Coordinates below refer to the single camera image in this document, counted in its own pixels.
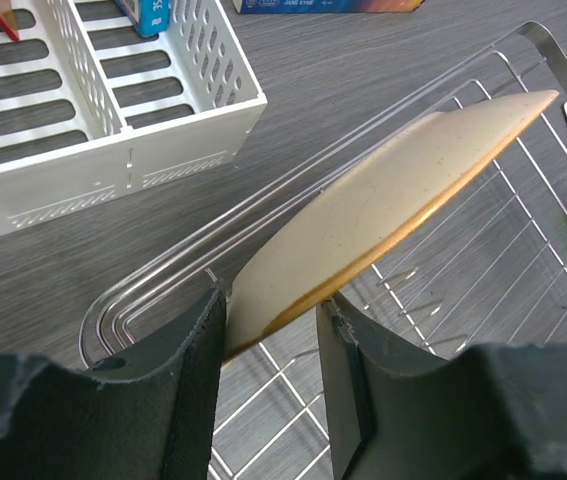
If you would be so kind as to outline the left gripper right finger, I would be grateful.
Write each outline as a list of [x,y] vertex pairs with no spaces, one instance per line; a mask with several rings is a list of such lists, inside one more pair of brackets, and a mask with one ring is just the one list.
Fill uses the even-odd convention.
[[337,479],[567,479],[567,344],[431,354],[344,296],[316,308]]

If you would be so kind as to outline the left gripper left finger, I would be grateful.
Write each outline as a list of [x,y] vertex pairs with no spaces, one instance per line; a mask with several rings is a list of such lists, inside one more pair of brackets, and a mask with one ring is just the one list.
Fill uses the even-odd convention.
[[0,354],[0,479],[203,479],[211,457],[226,299],[85,371]]

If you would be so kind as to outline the beige bird pattern plate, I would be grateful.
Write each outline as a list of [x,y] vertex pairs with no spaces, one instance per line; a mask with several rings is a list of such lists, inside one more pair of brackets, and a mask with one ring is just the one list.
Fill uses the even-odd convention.
[[384,142],[276,232],[235,277],[224,357],[281,330],[442,208],[557,98],[524,92],[435,111]]

